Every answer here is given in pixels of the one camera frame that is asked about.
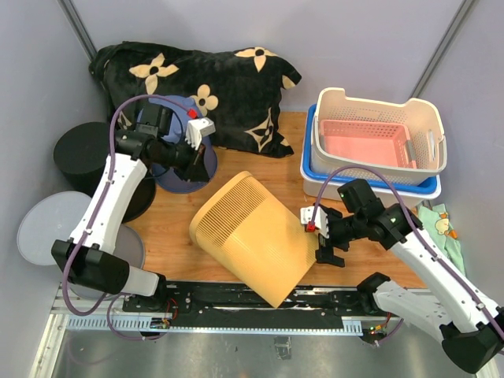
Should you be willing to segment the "grey bucket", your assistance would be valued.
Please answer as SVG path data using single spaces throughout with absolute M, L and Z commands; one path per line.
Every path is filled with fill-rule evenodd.
M 99 299 L 105 295 L 151 296 L 159 277 L 143 268 L 145 249 L 136 232 L 123 237 L 125 196 L 114 195 L 91 218 L 96 198 L 66 191 L 32 208 L 21 222 L 17 245 L 23 257 L 59 272 L 62 295 Z

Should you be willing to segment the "yellow slatted basket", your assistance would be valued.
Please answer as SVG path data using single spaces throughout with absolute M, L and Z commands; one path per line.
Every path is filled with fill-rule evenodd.
M 315 263 L 317 236 L 248 171 L 195 214 L 189 234 L 270 306 L 277 308 Z

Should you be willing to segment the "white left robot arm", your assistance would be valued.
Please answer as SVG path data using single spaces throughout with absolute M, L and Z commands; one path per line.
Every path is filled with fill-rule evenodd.
M 191 117 L 176 143 L 164 140 L 159 128 L 147 124 L 112 132 L 104 173 L 90 205 L 71 235 L 56 240 L 51 248 L 65 286 L 75 284 L 109 295 L 141 296 L 143 305 L 154 312 L 167 306 L 165 277 L 133 267 L 116 256 L 117 234 L 151 164 L 174 170 L 182 181 L 209 181 L 203 140 L 214 131 L 209 118 Z

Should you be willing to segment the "black large bucket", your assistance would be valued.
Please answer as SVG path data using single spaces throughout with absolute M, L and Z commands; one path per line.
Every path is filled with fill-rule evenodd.
M 108 154 L 109 124 L 92 121 L 71 128 L 57 141 L 54 163 L 75 190 L 93 196 L 104 173 Z M 155 195 L 156 183 L 147 173 L 135 189 L 123 222 L 143 215 Z

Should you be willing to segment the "blue bucket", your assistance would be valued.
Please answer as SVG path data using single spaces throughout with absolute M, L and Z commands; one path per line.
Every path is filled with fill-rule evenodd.
M 172 111 L 168 134 L 163 137 L 163 140 L 167 142 L 176 143 L 184 139 L 187 122 L 190 120 L 187 109 L 195 110 L 198 116 L 202 115 L 196 106 L 195 100 L 192 98 L 169 95 L 165 96 L 164 99 L 149 98 L 148 101 L 153 106 L 157 106 L 158 110 Z M 206 136 L 202 140 L 202 143 L 206 146 L 204 155 L 205 167 L 209 173 L 209 178 L 212 179 L 217 171 L 217 155 L 213 150 L 209 136 Z M 174 169 L 166 170 L 158 164 L 153 164 L 151 166 L 151 172 L 156 176 L 157 184 L 160 187 L 176 194 L 191 193 L 206 185 L 206 183 L 183 181 L 176 175 Z

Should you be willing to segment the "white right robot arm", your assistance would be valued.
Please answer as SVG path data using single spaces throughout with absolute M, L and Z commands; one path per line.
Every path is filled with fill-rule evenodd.
M 467 373 L 479 372 L 502 353 L 502 306 L 455 267 L 403 202 L 385 207 L 363 179 L 344 184 L 338 192 L 347 217 L 319 202 L 301 211 L 306 230 L 319 232 L 317 261 L 343 266 L 333 250 L 348 250 L 350 242 L 369 239 L 405 262 L 435 296 L 435 301 L 427 300 L 375 272 L 358 285 L 360 311 L 401 317 L 440 343 L 447 357 Z

